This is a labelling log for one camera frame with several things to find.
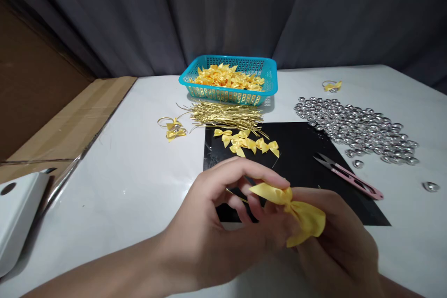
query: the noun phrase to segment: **gray curtain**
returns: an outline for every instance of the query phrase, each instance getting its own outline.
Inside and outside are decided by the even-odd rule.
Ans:
[[[447,0],[24,0],[99,77],[201,54],[278,68],[385,64],[447,93]]]

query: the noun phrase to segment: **cardboard flap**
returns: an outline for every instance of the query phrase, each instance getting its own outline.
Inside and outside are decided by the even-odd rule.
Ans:
[[[97,79],[7,162],[75,159],[101,130],[136,78]]]

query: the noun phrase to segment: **wrist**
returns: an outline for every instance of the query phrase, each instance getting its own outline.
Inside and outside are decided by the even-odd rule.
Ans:
[[[163,298],[180,293],[172,273],[169,255],[163,248],[164,232],[139,243],[138,253],[144,260],[139,297]]]

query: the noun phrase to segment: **white table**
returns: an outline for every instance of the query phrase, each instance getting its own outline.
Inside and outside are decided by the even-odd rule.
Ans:
[[[203,167],[203,129],[168,144],[156,123],[182,113],[176,102],[191,103],[177,80],[138,79],[47,213],[32,250],[2,279],[0,297],[18,297],[166,227]],[[342,80],[343,87],[337,94],[325,93],[324,80]],[[447,96],[380,65],[279,71],[278,82],[265,122],[304,121],[293,110],[300,96],[338,98],[383,112],[420,144],[417,166],[386,164],[378,155],[367,155],[356,173],[385,195],[377,205],[392,227],[367,227],[379,246],[380,272],[427,297],[445,297]],[[181,121],[191,128],[188,118]],[[429,193],[423,181],[441,190]],[[273,297],[274,290],[279,290],[276,297],[298,292],[312,297],[290,251],[266,258],[228,284],[183,296]]]

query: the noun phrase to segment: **black mat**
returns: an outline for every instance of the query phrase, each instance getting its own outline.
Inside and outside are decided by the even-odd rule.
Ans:
[[[231,144],[224,148],[222,138],[213,136],[214,129],[214,127],[207,127],[205,130],[204,170],[235,155],[229,149]],[[351,167],[326,135],[315,131],[306,122],[263,123],[262,130],[270,137],[270,140],[265,139],[267,143],[277,141],[281,156],[277,160],[277,157],[271,151],[261,154],[261,151],[258,150],[254,155],[251,150],[243,149],[248,159],[269,168],[273,167],[273,170],[285,177],[292,187],[318,188],[319,185],[322,189],[337,192],[354,210],[364,225],[391,226],[374,200],[358,191],[312,157],[315,152],[320,152],[352,172]],[[233,134],[238,133],[237,129],[232,129],[232,131]],[[258,139],[253,134],[250,134],[250,138]],[[238,196],[244,197],[238,190],[232,191]],[[227,204],[219,206],[217,213],[222,222],[240,222],[236,211]]]

